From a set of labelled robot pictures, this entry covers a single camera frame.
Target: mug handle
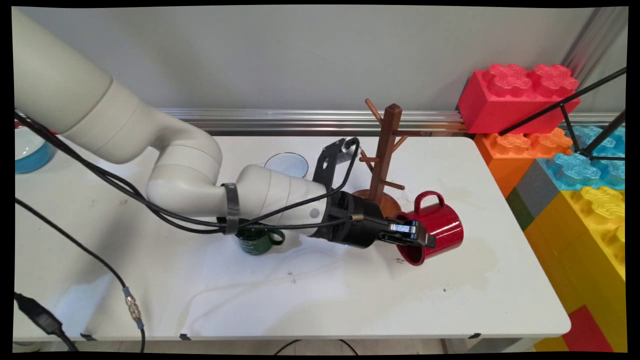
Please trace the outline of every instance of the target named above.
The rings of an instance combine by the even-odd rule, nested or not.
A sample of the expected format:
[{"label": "mug handle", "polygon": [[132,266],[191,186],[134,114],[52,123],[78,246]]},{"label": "mug handle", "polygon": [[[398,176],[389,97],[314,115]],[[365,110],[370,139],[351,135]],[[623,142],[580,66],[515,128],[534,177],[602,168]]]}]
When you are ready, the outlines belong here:
[{"label": "mug handle", "polygon": [[[281,232],[280,230],[271,230],[271,229],[270,229],[270,230],[268,230],[268,233],[269,233],[269,242],[270,242],[272,245],[282,245],[282,243],[284,242],[284,233],[283,233],[283,232]],[[280,239],[281,239],[281,240],[276,240],[276,239],[274,239],[274,238],[271,236],[271,234],[276,234],[276,235],[278,235],[278,236],[280,237]]]},{"label": "mug handle", "polygon": [[422,203],[422,200],[424,200],[424,198],[429,195],[436,195],[438,197],[438,202],[440,203],[440,206],[444,206],[444,198],[442,197],[442,195],[440,195],[440,193],[432,192],[431,190],[421,192],[420,195],[416,196],[415,202],[413,203],[413,212],[416,215],[420,216],[420,209],[421,209],[420,204]]}]

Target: wooden mug tree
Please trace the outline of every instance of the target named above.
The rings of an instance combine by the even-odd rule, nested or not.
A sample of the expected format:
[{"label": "wooden mug tree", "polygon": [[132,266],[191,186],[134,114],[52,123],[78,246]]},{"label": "wooden mug tree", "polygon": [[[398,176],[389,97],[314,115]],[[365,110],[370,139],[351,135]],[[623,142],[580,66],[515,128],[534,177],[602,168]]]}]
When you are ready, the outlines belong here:
[{"label": "wooden mug tree", "polygon": [[400,205],[391,195],[385,193],[385,186],[398,190],[404,190],[404,186],[387,181],[391,155],[402,145],[407,136],[424,136],[425,132],[398,130],[402,108],[396,104],[387,106],[384,116],[381,117],[371,100],[366,99],[365,103],[380,124],[381,129],[375,158],[368,157],[364,150],[360,149],[360,161],[366,163],[371,171],[371,185],[369,189],[358,190],[353,195],[377,202],[385,217],[393,217],[400,212]]}]

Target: green lego block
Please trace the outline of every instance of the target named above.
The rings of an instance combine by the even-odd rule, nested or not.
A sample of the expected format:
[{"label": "green lego block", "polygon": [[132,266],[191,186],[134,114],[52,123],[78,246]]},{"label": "green lego block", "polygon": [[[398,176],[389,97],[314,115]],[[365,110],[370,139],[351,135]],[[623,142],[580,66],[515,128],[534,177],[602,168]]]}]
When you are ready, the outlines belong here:
[{"label": "green lego block", "polygon": [[522,200],[518,189],[514,188],[509,196],[507,196],[507,204],[511,208],[513,216],[516,217],[516,221],[518,225],[520,225],[521,230],[525,231],[533,222],[534,217],[529,211],[527,204]]}]

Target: white wall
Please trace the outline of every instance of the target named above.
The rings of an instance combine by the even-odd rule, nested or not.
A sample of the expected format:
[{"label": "white wall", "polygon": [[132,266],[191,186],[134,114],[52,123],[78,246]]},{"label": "white wall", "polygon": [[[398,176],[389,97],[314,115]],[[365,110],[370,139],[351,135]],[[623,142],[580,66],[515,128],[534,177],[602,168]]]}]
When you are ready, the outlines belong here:
[{"label": "white wall", "polygon": [[[607,75],[627,66],[627,37],[628,26],[620,33],[620,36],[611,45],[605,56],[593,71],[584,85],[592,84]],[[627,92],[627,76],[622,75],[610,83],[582,96],[581,103],[575,109],[580,112],[615,112],[625,109]]]},{"label": "white wall", "polygon": [[473,70],[558,63],[591,8],[22,8],[160,108],[453,110]]}]

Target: green mug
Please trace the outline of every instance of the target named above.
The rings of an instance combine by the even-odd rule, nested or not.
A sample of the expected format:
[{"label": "green mug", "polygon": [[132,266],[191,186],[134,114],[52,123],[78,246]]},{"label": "green mug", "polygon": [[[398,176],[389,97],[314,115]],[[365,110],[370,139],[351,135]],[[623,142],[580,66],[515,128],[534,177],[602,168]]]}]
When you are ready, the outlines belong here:
[{"label": "green mug", "polygon": [[284,233],[280,230],[240,229],[236,234],[240,247],[249,255],[262,255],[274,245],[282,245]]}]

